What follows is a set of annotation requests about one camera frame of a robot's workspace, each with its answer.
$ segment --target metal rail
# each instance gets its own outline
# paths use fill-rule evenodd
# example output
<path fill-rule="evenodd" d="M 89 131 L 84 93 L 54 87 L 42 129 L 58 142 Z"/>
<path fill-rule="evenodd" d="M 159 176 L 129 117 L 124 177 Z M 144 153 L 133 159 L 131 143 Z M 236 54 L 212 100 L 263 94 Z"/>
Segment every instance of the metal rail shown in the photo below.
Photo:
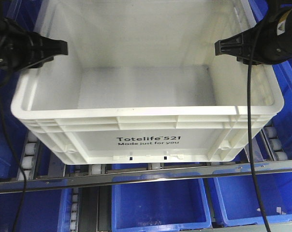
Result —
<path fill-rule="evenodd" d="M 256 164 L 257 174 L 292 172 L 292 160 L 266 161 Z M 249 175 L 250 165 L 230 164 L 202 167 L 167 168 L 160 170 L 126 171 L 113 170 L 113 173 L 89 175 L 88 172 L 72 174 L 72 176 L 46 178 L 37 177 L 29 180 L 27 191 L 48 189 L 64 189 L 76 187 L 107 186 L 114 184 L 127 184 L 137 182 L 168 181 L 179 179 L 212 178 L 220 176 Z M 21 192 L 22 181 L 0 182 L 0 193 Z"/>

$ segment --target blue plastic bin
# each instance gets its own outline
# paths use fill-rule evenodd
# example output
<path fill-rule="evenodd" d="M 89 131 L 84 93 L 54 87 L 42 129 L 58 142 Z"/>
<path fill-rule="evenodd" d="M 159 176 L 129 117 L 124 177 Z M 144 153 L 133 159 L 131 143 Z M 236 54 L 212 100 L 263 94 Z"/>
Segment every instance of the blue plastic bin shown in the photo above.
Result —
<path fill-rule="evenodd" d="M 265 0 L 249 0 L 252 11 L 257 21 L 260 21 L 267 11 Z M 292 59 L 273 66 L 281 88 L 285 105 L 273 119 L 273 125 L 277 129 L 278 138 L 282 147 L 292 160 Z"/>
<path fill-rule="evenodd" d="M 147 164 L 113 165 L 113 169 L 134 167 Z M 112 186 L 113 232 L 179 231 L 210 225 L 202 179 Z"/>
<path fill-rule="evenodd" d="M 42 0 L 14 0 L 4 1 L 4 15 L 16 20 L 27 30 L 33 30 Z M 0 80 L 5 72 L 0 71 Z M 21 154 L 27 129 L 11 113 L 11 102 L 16 88 L 19 74 L 15 73 L 10 81 L 0 89 L 1 100 L 4 108 L 5 121 L 8 134 L 17 154 Z M 17 164 L 4 138 L 0 119 L 0 178 L 15 177 Z"/>
<path fill-rule="evenodd" d="M 292 173 L 258 175 L 270 223 L 292 220 Z M 250 175 L 209 179 L 216 222 L 225 227 L 263 224 Z"/>
<path fill-rule="evenodd" d="M 21 194 L 0 195 L 0 232 L 12 231 Z M 68 232 L 72 189 L 28 192 L 20 212 L 17 232 Z"/>

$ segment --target black mechanical part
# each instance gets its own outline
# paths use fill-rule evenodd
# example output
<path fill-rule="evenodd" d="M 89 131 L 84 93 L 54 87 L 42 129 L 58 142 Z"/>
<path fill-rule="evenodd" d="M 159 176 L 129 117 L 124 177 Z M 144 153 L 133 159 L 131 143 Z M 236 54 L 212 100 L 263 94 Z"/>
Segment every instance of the black mechanical part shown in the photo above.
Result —
<path fill-rule="evenodd" d="M 292 58 L 292 0 L 268 0 L 268 12 L 255 27 L 215 43 L 217 55 L 235 56 L 249 63 L 253 41 L 259 27 L 253 64 L 279 64 Z"/>
<path fill-rule="evenodd" d="M 4 18 L 0 0 L 0 69 L 16 72 L 40 68 L 55 55 L 67 54 L 67 42 L 26 31 L 14 20 Z"/>

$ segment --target sticker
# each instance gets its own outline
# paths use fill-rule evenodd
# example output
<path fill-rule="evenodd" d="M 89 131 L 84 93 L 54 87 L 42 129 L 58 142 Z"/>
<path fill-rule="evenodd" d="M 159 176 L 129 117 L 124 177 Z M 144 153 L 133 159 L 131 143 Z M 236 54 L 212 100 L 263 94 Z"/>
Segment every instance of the sticker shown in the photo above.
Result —
<path fill-rule="evenodd" d="M 281 35 L 281 34 L 286 32 L 287 17 L 291 11 L 292 11 L 292 9 L 290 9 L 289 11 L 284 13 L 283 16 L 280 18 L 280 20 L 277 24 L 277 35 Z"/>

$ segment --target black cable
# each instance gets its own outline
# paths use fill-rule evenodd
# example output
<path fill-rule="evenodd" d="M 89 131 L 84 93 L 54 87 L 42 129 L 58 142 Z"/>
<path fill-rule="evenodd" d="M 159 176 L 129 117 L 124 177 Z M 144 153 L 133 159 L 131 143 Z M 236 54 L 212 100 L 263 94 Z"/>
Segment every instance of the black cable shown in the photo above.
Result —
<path fill-rule="evenodd" d="M 255 35 L 255 38 L 254 38 L 254 41 L 253 41 L 253 46 L 251 48 L 252 50 L 251 50 L 250 60 L 249 60 L 249 64 L 248 64 L 248 76 L 247 76 L 248 146 L 249 146 L 249 161 L 250 161 L 251 175 L 252 175 L 253 184 L 254 184 L 254 187 L 255 187 L 255 191 L 256 191 L 259 207 L 260 207 L 261 214 L 262 214 L 262 217 L 263 217 L 263 221 L 264 221 L 264 224 L 265 224 L 265 227 L 266 227 L 266 231 L 267 232 L 271 232 L 271 229 L 270 229 L 270 226 L 268 224 L 267 217 L 266 217 L 265 207 L 264 207 L 264 204 L 263 204 L 263 201 L 262 201 L 262 197 L 261 197 L 261 192 L 260 192 L 260 188 L 259 188 L 259 184 L 258 184 L 256 170 L 255 170 L 255 167 L 254 167 L 254 158 L 253 158 L 253 151 L 252 151 L 252 132 L 251 132 L 251 93 L 250 93 L 250 89 L 251 89 L 251 70 L 252 70 L 254 52 L 255 52 L 257 41 L 258 41 L 259 35 L 261 33 L 261 30 L 263 28 L 264 22 L 265 22 L 265 20 L 262 20 L 260 26 L 257 29 L 256 35 Z"/>
<path fill-rule="evenodd" d="M 19 206 L 18 206 L 18 210 L 16 212 L 16 216 L 15 216 L 15 219 L 14 219 L 14 223 L 13 223 L 13 228 L 12 228 L 12 232 L 15 232 L 16 231 L 16 225 L 17 225 L 17 222 L 18 222 L 18 218 L 20 216 L 20 211 L 21 211 L 21 208 L 22 208 L 22 205 L 23 205 L 23 202 L 24 202 L 24 198 L 25 198 L 25 193 L 26 193 L 26 189 L 27 189 L 27 177 L 26 177 L 26 174 L 24 172 L 24 169 L 22 168 L 20 162 L 19 162 L 19 159 L 18 159 L 18 155 L 15 151 L 15 149 L 13 148 L 13 145 L 12 145 L 12 142 L 9 138 L 9 135 L 8 135 L 8 132 L 7 132 L 7 127 L 6 127 L 6 122 L 5 122 L 5 117 L 4 117 L 4 109 L 3 109 L 3 104 L 2 104 L 2 99 L 1 99 L 1 96 L 0 96 L 0 116 L 1 116 L 1 124 L 2 124 L 2 128 L 3 128 L 3 134 L 4 134 L 4 137 L 5 137 L 5 140 L 6 140 L 6 143 L 7 145 L 9 146 L 11 152 L 12 152 L 12 155 L 24 177 L 24 186 L 23 186 L 23 190 L 22 190 L 22 195 L 21 195 L 21 199 L 20 199 L 20 202 L 19 202 Z"/>

